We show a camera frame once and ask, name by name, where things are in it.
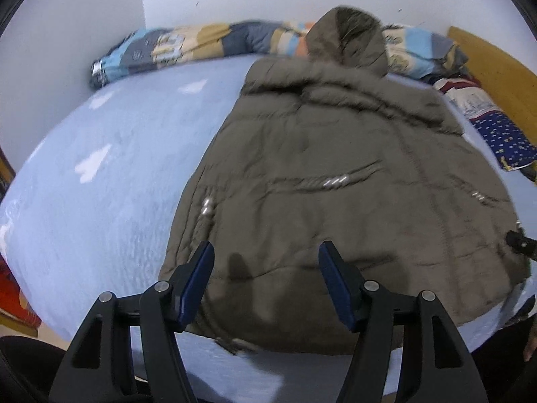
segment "light blue bed sheet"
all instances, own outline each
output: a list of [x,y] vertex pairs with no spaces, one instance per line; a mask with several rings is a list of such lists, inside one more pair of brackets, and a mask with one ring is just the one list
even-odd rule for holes
[[[157,280],[182,189],[257,58],[202,61],[109,85],[50,132],[22,167],[0,205],[0,252],[30,304],[64,339],[100,292],[132,295]],[[527,234],[537,237],[535,186],[500,170],[459,118],[465,138],[509,189]],[[536,285],[528,279],[503,305],[463,325],[469,348],[501,327]],[[232,356],[189,333],[178,341],[195,393],[215,403],[335,401],[350,362],[264,351]],[[143,377],[138,329],[133,353]],[[394,350],[385,393],[396,390],[400,362],[401,349]]]

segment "bed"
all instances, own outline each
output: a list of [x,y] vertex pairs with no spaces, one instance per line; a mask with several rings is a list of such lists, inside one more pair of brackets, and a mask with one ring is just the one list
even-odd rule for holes
[[[193,62],[107,85],[26,161],[0,205],[0,254],[38,315],[64,339],[73,337],[99,293],[133,295],[157,280],[181,190],[257,58]],[[477,130],[452,111],[503,180],[527,235],[536,237],[535,185],[501,170]],[[469,349],[537,292],[535,277],[461,326]],[[140,334],[132,333],[135,370],[143,377]],[[201,336],[177,339],[196,395],[215,403],[335,400],[350,362],[350,356],[266,351],[233,356]],[[392,352],[385,393],[397,388],[401,353]]]

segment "person's hand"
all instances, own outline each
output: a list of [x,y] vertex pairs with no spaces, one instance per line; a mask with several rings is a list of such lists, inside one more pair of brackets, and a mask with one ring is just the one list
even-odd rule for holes
[[528,362],[533,355],[533,352],[537,348],[537,319],[534,319],[530,335],[528,336],[528,343],[524,349],[524,361]]

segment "floor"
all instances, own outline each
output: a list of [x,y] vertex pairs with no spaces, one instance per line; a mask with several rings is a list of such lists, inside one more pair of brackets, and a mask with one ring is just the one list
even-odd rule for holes
[[[7,336],[7,335],[27,336],[27,335],[23,335],[22,333],[18,333],[15,330],[11,330],[7,327],[4,327],[3,325],[0,324],[0,336]],[[54,331],[48,328],[45,324],[42,324],[39,327],[37,339],[47,342],[48,344],[52,344],[53,346],[63,348],[64,350],[66,350],[67,347],[69,346],[69,342],[61,339],[58,335],[54,333]]]

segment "brown jacket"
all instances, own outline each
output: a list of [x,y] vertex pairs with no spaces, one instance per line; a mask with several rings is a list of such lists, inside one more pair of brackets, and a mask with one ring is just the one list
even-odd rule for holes
[[516,216],[498,176],[437,93],[380,77],[374,18],[334,9],[307,42],[313,60],[253,64],[183,191],[160,276],[213,243],[193,330],[351,353],[318,268],[325,239],[394,292],[433,290],[456,324],[487,312],[528,275],[504,241]]

